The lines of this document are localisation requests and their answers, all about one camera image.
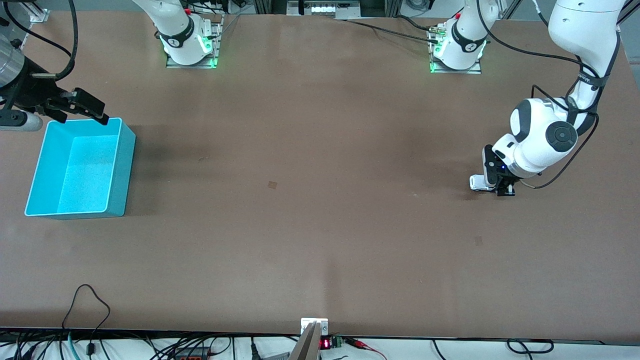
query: blue cable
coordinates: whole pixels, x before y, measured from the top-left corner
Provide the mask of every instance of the blue cable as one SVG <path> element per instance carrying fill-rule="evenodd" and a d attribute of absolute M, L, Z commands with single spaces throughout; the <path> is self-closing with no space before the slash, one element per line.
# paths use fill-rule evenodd
<path fill-rule="evenodd" d="M 74 347 L 74 342 L 71 340 L 71 332 L 69 332 L 69 335 L 67 335 L 67 342 L 69 342 L 69 348 L 71 348 L 71 354 L 73 354 L 76 360 L 80 360 L 80 357 L 76 352 L 76 348 Z"/>

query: cyan storage box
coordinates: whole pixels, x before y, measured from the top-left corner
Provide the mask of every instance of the cyan storage box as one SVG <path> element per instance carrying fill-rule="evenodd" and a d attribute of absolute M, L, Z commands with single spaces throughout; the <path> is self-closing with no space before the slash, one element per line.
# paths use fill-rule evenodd
<path fill-rule="evenodd" d="M 59 220 L 120 217 L 136 135 L 120 118 L 50 121 L 24 214 Z"/>

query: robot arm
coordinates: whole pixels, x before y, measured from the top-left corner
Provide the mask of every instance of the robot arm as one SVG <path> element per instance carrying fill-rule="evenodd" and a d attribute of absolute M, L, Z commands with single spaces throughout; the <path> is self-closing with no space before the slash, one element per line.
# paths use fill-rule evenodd
<path fill-rule="evenodd" d="M 483 149 L 484 175 L 470 178 L 472 190 L 515 195 L 515 183 L 562 160 L 593 126 L 620 47 L 616 21 L 623 3 L 557 0 L 549 20 L 551 39 L 587 67 L 581 67 L 568 96 L 525 99 L 513 110 L 511 133 Z"/>
<path fill-rule="evenodd" d="M 465 7 L 460 13 L 438 25 L 445 30 L 445 35 L 433 56 L 451 69 L 469 69 L 482 54 L 487 32 L 480 21 L 477 4 L 476 0 L 465 0 Z M 495 0 L 482 0 L 480 10 L 485 24 L 491 29 L 498 19 L 498 4 Z"/>
<path fill-rule="evenodd" d="M 213 51 L 211 20 L 184 11 L 180 0 L 132 0 L 154 22 L 164 51 L 180 65 L 193 65 Z"/>
<path fill-rule="evenodd" d="M 154 22 L 164 50 L 181 65 L 198 63 L 213 51 L 210 40 L 211 21 L 188 15 L 179 0 L 133 0 Z M 104 103 L 81 88 L 68 92 L 52 77 L 36 77 L 47 71 L 23 55 L 19 43 L 0 35 L 0 130 L 38 131 L 42 119 L 35 115 L 65 122 L 66 113 L 81 114 L 103 125 L 109 117 Z"/>

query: tabletop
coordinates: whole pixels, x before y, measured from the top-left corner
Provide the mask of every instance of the tabletop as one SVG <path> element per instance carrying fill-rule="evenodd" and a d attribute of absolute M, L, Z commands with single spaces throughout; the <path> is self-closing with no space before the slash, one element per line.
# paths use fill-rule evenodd
<path fill-rule="evenodd" d="M 0 326 L 59 326 L 87 282 L 112 328 L 296 333 L 317 316 L 361 335 L 640 340 L 640 97 L 624 52 L 569 169 L 505 199 L 468 188 L 481 149 L 533 83 L 564 94 L 574 64 L 494 42 L 481 75 L 430 74 L 423 42 L 252 15 L 225 32 L 217 69 L 165 69 L 144 13 L 78 19 L 60 86 L 136 133 L 127 211 L 25 217 L 44 132 L 0 133 Z M 71 45 L 68 13 L 33 29 Z M 494 30 L 565 54 L 542 23 Z M 25 54 L 52 72 L 67 61 L 35 38 Z M 77 305 L 68 326 L 104 316 L 88 292 Z"/>

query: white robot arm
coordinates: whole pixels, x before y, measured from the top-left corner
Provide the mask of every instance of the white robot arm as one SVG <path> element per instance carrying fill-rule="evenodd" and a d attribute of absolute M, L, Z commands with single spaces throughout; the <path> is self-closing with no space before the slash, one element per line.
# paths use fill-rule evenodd
<path fill-rule="evenodd" d="M 211 35 L 211 20 L 184 11 L 180 0 L 132 0 L 144 10 L 158 29 L 164 51 L 180 65 L 193 65 L 213 51 L 205 39 Z"/>
<path fill-rule="evenodd" d="M 556 1 L 549 35 L 585 66 L 580 67 L 568 96 L 525 99 L 513 110 L 511 133 L 484 147 L 484 175 L 471 176 L 472 190 L 515 195 L 515 183 L 563 159 L 575 147 L 578 136 L 594 125 L 598 101 L 620 47 L 616 22 L 623 3 Z"/>
<path fill-rule="evenodd" d="M 484 23 L 489 29 L 498 19 L 498 4 L 495 0 L 480 2 Z M 459 15 L 439 24 L 445 29 L 441 46 L 435 47 L 433 56 L 454 70 L 469 69 L 481 56 L 486 45 L 487 32 L 480 21 L 476 0 L 465 0 Z"/>

